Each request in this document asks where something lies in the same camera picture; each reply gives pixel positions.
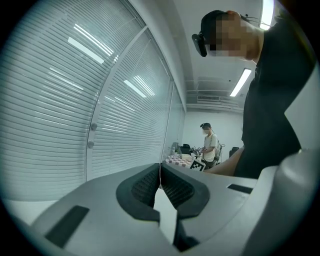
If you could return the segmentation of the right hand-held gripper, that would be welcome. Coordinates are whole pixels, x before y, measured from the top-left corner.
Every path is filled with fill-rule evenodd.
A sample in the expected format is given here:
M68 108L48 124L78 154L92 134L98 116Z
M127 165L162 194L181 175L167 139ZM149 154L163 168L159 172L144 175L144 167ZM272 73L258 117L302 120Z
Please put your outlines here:
M206 164L204 162L202 162L199 158L194 158L191 161L189 169L202 172L205 169L205 167L206 167Z

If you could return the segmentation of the long ceiling light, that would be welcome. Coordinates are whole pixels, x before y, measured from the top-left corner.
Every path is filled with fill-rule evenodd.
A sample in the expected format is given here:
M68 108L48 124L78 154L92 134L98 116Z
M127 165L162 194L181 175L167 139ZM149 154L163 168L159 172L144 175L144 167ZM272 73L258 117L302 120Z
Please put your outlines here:
M274 0L262 0L262 12L259 27L262 30L268 30L271 27L275 2Z
M230 93L230 97L236 97L238 95L238 93L240 92L240 90L242 89L242 87L250 77L251 73L252 73L251 69L245 68L243 70L238 82L236 83L234 89Z

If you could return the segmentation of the person's black cap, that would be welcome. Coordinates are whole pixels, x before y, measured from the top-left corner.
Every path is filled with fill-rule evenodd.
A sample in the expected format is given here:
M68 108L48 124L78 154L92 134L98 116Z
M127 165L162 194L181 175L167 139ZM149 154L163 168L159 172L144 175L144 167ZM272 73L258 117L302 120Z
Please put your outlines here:
M201 20L201 33L206 41L226 39L229 37L231 21L237 17L234 11L214 10L207 13Z

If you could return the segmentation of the person's black shirt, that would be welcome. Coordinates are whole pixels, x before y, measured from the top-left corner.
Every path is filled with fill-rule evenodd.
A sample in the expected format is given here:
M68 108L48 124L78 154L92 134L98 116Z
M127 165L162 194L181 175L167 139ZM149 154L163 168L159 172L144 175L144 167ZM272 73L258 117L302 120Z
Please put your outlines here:
M264 32L255 76L243 113L244 150L234 176L257 179L261 171L277 166L301 149L285 111L301 92L316 64L300 26L288 14L275 17Z

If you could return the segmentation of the person's right forearm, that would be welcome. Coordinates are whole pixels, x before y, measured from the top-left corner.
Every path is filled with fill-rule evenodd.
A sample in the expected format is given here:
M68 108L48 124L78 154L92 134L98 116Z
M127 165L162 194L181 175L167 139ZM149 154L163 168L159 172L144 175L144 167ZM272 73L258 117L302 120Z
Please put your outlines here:
M239 148L230 158L221 164L215 165L205 172L209 174L222 175L222 176L233 176L244 151L244 147Z

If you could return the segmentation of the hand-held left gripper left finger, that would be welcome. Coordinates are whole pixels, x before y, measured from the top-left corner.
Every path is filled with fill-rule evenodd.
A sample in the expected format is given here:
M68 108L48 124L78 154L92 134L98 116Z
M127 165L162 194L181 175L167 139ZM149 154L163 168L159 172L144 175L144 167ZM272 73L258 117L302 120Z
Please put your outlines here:
M46 209L32 228L74 256L178 256L153 208L159 170L159 164L147 164L87 181Z

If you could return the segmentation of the table with checkered cloth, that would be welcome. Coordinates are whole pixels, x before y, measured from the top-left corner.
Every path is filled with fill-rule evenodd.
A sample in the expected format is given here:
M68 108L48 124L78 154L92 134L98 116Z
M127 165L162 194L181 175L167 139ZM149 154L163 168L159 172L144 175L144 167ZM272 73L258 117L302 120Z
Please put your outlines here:
M194 159L192 157L187 157L186 159L183 159L181 154L177 154L177 155L169 155L165 159L165 163L189 169L193 160Z

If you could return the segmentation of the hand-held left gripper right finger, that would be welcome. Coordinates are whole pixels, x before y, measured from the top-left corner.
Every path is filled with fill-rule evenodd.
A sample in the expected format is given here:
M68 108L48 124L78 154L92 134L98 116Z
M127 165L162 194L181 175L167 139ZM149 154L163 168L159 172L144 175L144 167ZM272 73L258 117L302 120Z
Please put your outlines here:
M161 186L177 211L175 237L202 243L240 210L257 180L161 164Z

